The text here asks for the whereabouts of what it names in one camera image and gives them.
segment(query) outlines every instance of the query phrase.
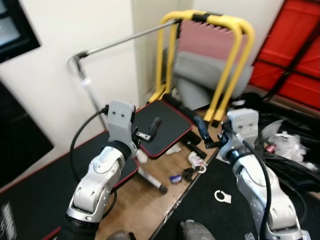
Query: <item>white ring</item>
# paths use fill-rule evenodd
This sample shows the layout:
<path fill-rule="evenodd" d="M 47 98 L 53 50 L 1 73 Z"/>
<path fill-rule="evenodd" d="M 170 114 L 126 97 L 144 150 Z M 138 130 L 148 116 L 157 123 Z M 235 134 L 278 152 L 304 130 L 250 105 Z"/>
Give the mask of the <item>white ring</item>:
<path fill-rule="evenodd" d="M 206 165 L 201 165 L 200 167 L 202 167 L 202 170 L 199 170 L 197 173 L 198 174 L 204 174 L 207 171 L 207 166 Z"/>
<path fill-rule="evenodd" d="M 218 193 L 221 193 L 223 195 L 223 199 L 217 197 Z M 215 200 L 217 200 L 218 202 L 221 202 L 221 203 L 223 203 L 225 201 L 225 198 L 226 198 L 224 191 L 221 191 L 221 190 L 215 191 L 214 197 L 215 197 Z"/>

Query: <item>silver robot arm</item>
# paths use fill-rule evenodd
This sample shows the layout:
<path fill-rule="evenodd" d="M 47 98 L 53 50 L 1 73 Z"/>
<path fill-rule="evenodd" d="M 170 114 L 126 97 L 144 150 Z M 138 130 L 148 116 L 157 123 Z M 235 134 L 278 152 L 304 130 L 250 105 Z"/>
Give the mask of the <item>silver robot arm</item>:
<path fill-rule="evenodd" d="M 77 185 L 66 211 L 58 240 L 94 240 L 103 219 L 113 187 L 120 179 L 126 160 L 135 157 L 140 140 L 150 142 L 161 123 L 160 118 L 149 127 L 149 134 L 131 131 L 135 106 L 112 101 L 108 108 L 107 146 L 89 164 L 87 174 Z"/>
<path fill-rule="evenodd" d="M 252 109 L 230 110 L 227 113 L 228 121 L 222 125 L 219 138 L 220 156 L 233 165 L 237 186 L 250 205 L 259 233 L 267 203 L 266 180 L 257 158 L 242 143 L 246 140 L 254 147 L 258 137 L 258 117 L 258 112 Z M 268 167 L 267 172 L 271 185 L 271 207 L 263 239 L 310 240 L 309 233 L 301 230 L 295 207 L 281 190 L 277 175 Z"/>

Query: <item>black handle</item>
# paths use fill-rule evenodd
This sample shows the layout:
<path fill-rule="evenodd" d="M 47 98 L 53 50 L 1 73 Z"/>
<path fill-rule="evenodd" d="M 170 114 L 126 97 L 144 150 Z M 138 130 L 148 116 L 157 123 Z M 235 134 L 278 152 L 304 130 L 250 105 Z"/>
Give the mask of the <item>black handle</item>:
<path fill-rule="evenodd" d="M 98 222 L 86 222 L 66 216 L 57 240 L 95 240 Z"/>
<path fill-rule="evenodd" d="M 156 117 L 149 126 L 148 135 L 151 136 L 150 141 L 152 141 L 156 137 L 161 122 L 162 119 L 160 117 Z"/>
<path fill-rule="evenodd" d="M 188 131 L 184 136 L 184 139 L 189 140 L 190 142 L 192 142 L 194 145 L 198 145 L 199 143 L 201 143 L 202 139 L 195 134 L 193 131 Z"/>
<path fill-rule="evenodd" d="M 207 154 L 202 151 L 200 148 L 198 148 L 196 145 L 194 145 L 191 141 L 183 138 L 181 142 L 191 151 L 195 152 L 200 158 L 205 159 L 207 157 Z"/>

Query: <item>yellow metal frame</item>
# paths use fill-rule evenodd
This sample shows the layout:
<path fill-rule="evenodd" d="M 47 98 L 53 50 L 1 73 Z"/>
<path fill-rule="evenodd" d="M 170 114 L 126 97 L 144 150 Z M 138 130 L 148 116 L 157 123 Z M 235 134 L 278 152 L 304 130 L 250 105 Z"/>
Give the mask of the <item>yellow metal frame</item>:
<path fill-rule="evenodd" d="M 233 16 L 227 15 L 213 15 L 213 13 L 207 13 L 205 11 L 197 10 L 186 10 L 186 11 L 173 11 L 165 15 L 161 24 L 165 24 L 169 20 L 181 19 L 181 20 L 192 20 L 194 15 L 206 17 L 208 24 L 221 26 L 233 31 L 234 43 L 227 58 L 224 70 L 221 74 L 218 85 L 215 89 L 211 104 L 207 110 L 204 120 L 207 122 L 221 121 L 223 114 L 226 110 L 228 101 L 231 97 L 232 92 L 235 89 L 238 78 L 243 70 L 243 67 L 248 59 L 251 48 L 255 41 L 255 31 L 253 27 L 247 21 Z M 243 49 L 242 55 L 239 59 L 235 72 L 230 80 L 230 83 L 226 89 L 224 97 L 218 110 L 216 111 L 219 98 L 222 94 L 224 86 L 226 84 L 228 75 L 236 59 L 237 53 L 239 52 L 240 45 L 242 42 L 242 32 L 247 34 L 248 39 L 245 48 Z M 177 24 L 171 26 L 170 40 L 168 47 L 167 66 L 166 66 L 166 82 L 162 83 L 162 63 L 163 63 L 163 44 L 164 44 L 164 29 L 160 29 L 158 32 L 158 45 L 157 45 L 157 59 L 156 59 L 156 79 L 155 79 L 155 93 L 149 99 L 149 102 L 160 100 L 165 93 L 170 93 L 172 88 L 172 68 L 174 62 L 174 54 L 176 47 L 176 36 L 177 36 Z"/>

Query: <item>black desk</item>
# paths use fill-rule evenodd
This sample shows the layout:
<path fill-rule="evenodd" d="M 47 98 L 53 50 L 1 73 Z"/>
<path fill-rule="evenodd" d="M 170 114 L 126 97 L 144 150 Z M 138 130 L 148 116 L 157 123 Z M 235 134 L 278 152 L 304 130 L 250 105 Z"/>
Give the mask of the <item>black desk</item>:
<path fill-rule="evenodd" d="M 75 149 L 74 162 L 80 176 L 86 174 L 90 161 L 98 155 L 108 138 L 109 134 L 103 132 Z M 133 177 L 138 168 L 135 160 L 126 161 L 116 188 Z M 69 155 L 65 154 L 0 193 L 0 206 L 7 203 L 11 206 L 17 229 L 16 240 L 53 239 L 60 230 L 76 186 Z"/>
<path fill-rule="evenodd" d="M 289 195 L 300 217 L 302 205 L 298 197 L 286 188 L 282 189 Z M 231 195 L 231 204 L 218 202 L 214 197 L 216 190 Z M 309 232 L 312 240 L 319 240 L 320 201 L 308 193 L 301 195 L 308 207 L 307 218 L 300 224 L 301 228 Z M 172 215 L 165 218 L 166 222 L 159 226 L 151 239 L 177 240 L 178 224 L 188 219 L 202 223 L 216 240 L 244 240 L 245 234 L 250 232 L 258 239 L 249 204 L 238 190 L 232 167 L 224 162 L 212 160 L 207 171 L 178 202 L 178 206 L 169 213 Z"/>

